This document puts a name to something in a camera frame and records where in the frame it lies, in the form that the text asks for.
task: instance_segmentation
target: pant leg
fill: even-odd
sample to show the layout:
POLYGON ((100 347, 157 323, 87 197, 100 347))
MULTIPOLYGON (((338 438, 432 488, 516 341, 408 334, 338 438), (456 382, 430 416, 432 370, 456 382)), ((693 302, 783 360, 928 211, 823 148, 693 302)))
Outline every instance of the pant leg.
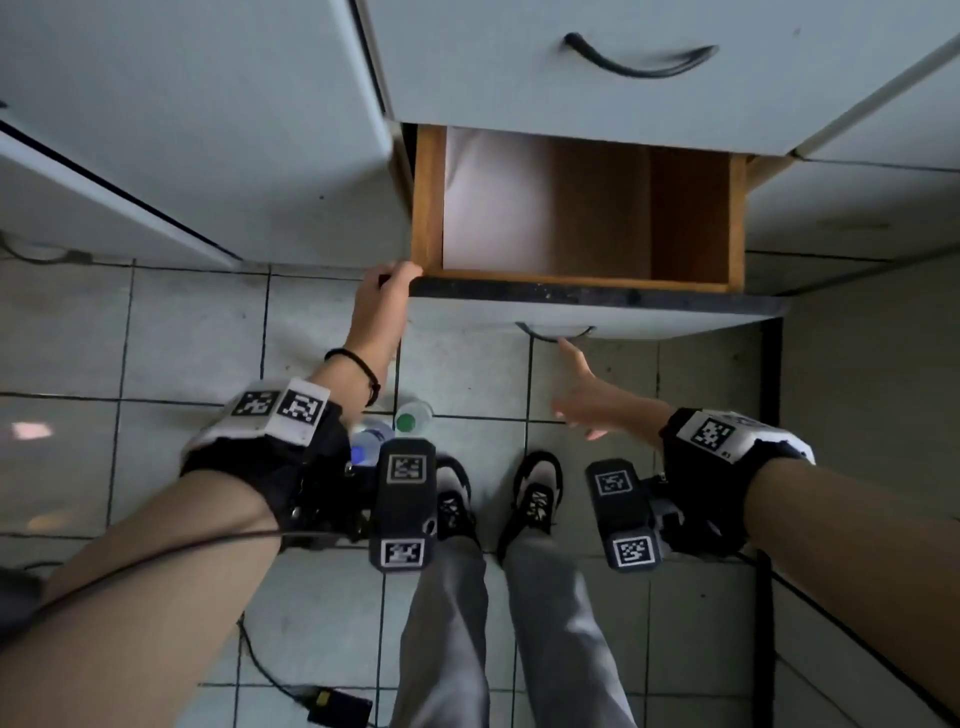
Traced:
POLYGON ((573 560, 549 536, 528 528, 508 548, 503 566, 539 728, 636 728, 573 560))
POLYGON ((391 728, 488 728, 486 563, 477 544, 437 544, 420 575, 400 640, 391 728))

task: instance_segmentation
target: shoe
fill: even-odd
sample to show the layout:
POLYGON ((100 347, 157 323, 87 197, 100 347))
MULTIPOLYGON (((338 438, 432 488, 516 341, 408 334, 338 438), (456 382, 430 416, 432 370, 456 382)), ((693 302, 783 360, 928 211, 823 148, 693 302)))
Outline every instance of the shoe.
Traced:
POLYGON ((476 517, 470 510, 470 481, 459 460, 437 458, 437 540, 467 536, 478 546, 476 517))
POLYGON ((563 497, 564 472, 555 455, 539 450, 523 458, 514 476, 514 510, 496 546, 500 564, 507 555, 507 546, 524 528, 550 533, 553 516, 563 497))

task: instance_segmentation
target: person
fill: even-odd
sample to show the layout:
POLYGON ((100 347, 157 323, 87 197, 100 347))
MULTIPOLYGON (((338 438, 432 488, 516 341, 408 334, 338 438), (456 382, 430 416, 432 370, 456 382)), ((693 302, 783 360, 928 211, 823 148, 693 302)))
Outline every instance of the person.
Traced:
MULTIPOLYGON (((346 348, 382 380, 406 324, 403 262, 360 284, 346 348), (381 275, 390 275, 380 288, 381 275)), ((589 438, 621 430, 662 449, 674 408, 596 377, 561 343, 575 378, 556 412, 589 438)), ((368 378, 346 356, 310 377, 358 422, 368 378)), ((438 463, 440 542, 420 576, 404 630, 394 726, 484 726, 484 561, 469 513, 468 476, 438 463)), ((498 557, 511 590, 520 658, 540 726, 633 726, 583 578, 550 539, 563 474, 531 455, 498 557)), ((960 523, 913 513, 874 486, 774 458, 753 477, 742 521, 752 542, 828 610, 960 713, 960 523)), ((277 521, 246 482, 194 471, 113 525, 56 570, 43 600, 168 546, 269 530, 277 521)), ((0 651, 0 725, 171 726, 216 659, 279 547, 278 539, 222 544, 135 570, 41 620, 0 651)))

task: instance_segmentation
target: wrist-mounted device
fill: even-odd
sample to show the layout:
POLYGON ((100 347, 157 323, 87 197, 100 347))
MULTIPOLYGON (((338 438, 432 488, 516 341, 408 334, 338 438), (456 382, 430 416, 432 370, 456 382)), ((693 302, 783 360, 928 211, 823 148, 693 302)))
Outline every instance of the wrist-mounted device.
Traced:
POLYGON ((436 541, 433 445, 394 439, 380 449, 375 468, 356 468, 341 415, 329 390, 317 384, 255 382, 187 443, 180 474, 233 475, 263 496, 282 530, 323 534, 285 538, 281 549, 370 539, 378 569, 423 569, 436 541))
POLYGON ((785 429, 736 412, 679 409, 660 431, 664 474, 639 479, 623 459, 587 467, 607 563, 655 569, 667 549, 729 556, 747 542, 743 503, 768 461, 814 463, 810 446, 785 429))

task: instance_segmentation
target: bracelet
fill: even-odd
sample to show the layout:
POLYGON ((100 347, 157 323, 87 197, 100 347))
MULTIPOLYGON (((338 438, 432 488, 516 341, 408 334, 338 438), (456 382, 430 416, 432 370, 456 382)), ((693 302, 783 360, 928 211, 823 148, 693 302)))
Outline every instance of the bracelet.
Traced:
POLYGON ((376 374, 373 373, 373 369, 368 367, 366 361, 361 359, 359 356, 357 356, 355 353, 353 353, 349 349, 331 349, 329 352, 326 353, 326 356, 324 357, 324 361, 326 361, 332 356, 336 356, 337 354, 340 354, 341 356, 345 356, 347 359, 352 359, 353 363, 356 364, 358 367, 360 367, 360 369, 363 370, 363 373, 367 375, 367 379, 370 380, 371 393, 370 393, 370 399, 367 401, 366 406, 369 407, 373 405, 373 403, 376 402, 376 398, 380 396, 380 382, 377 381, 376 374))

